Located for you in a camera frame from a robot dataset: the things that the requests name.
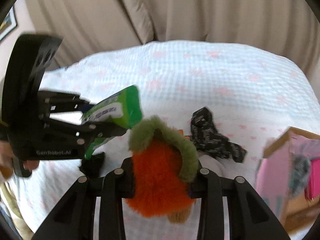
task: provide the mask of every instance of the orange furry toy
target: orange furry toy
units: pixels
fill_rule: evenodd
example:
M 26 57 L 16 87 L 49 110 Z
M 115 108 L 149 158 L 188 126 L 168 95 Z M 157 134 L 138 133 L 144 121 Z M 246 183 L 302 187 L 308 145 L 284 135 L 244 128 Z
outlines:
M 129 146 L 135 196 L 127 199 L 128 205 L 144 217 L 167 215 L 170 222 L 185 222 L 194 203 L 188 182 L 198 170 L 192 142 L 153 117 L 133 128 Z

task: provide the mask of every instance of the cardboard box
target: cardboard box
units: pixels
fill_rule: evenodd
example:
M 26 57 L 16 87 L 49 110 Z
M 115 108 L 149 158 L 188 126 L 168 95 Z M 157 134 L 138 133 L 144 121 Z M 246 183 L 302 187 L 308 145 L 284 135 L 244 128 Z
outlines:
M 289 199 L 294 152 L 299 150 L 309 158 L 320 158 L 318 144 L 320 146 L 320 135 L 289 127 L 264 150 L 257 172 L 256 191 L 287 231 L 296 230 L 298 226 L 314 221 L 320 212 L 320 208 L 317 208 L 320 207 L 319 197 L 309 202 L 303 193 L 298 198 Z

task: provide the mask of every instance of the black bracket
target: black bracket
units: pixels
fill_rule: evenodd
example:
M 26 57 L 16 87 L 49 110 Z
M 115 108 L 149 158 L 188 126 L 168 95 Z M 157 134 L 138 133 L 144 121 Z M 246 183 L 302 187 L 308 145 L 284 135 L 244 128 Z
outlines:
M 40 90 L 61 39 L 23 34 L 13 48 L 4 80 L 2 128 L 13 153 L 16 175 L 29 177 L 26 160 L 82 159 L 95 138 L 121 136 L 126 129 L 110 122 L 75 125 L 50 118 L 52 113 L 89 110 L 79 94 Z
M 134 197 L 132 159 L 104 178 L 80 177 L 44 220 L 33 240 L 92 240 L 95 200 L 101 196 L 99 239 L 125 240 L 122 199 Z M 189 196 L 201 198 L 197 240 L 224 239 L 222 197 L 228 199 L 231 240 L 290 240 L 278 219 L 243 178 L 200 169 Z

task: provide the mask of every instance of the patterned black cloth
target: patterned black cloth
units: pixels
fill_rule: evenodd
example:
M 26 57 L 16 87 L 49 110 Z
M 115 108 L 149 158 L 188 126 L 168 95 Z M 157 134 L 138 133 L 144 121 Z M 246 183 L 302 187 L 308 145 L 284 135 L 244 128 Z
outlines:
M 196 111 L 191 119 L 191 140 L 198 151 L 207 152 L 211 157 L 242 163 L 247 151 L 220 134 L 213 123 L 212 113 L 204 107 Z
M 96 179 L 100 175 L 106 154 L 104 152 L 92 155 L 89 160 L 82 159 L 79 170 L 84 173 L 89 179 Z

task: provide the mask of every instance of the green fur trim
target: green fur trim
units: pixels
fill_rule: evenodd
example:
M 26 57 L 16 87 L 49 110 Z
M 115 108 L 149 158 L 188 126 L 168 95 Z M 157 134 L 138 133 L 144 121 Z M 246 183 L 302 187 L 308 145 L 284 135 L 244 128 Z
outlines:
M 184 182 L 192 182 L 198 171 L 198 152 L 193 143 L 177 130 L 170 129 L 158 116 L 143 119 L 136 124 L 129 138 L 129 149 L 139 152 L 147 149 L 156 130 L 160 130 L 164 141 L 175 146 L 182 156 L 182 167 L 179 178 Z

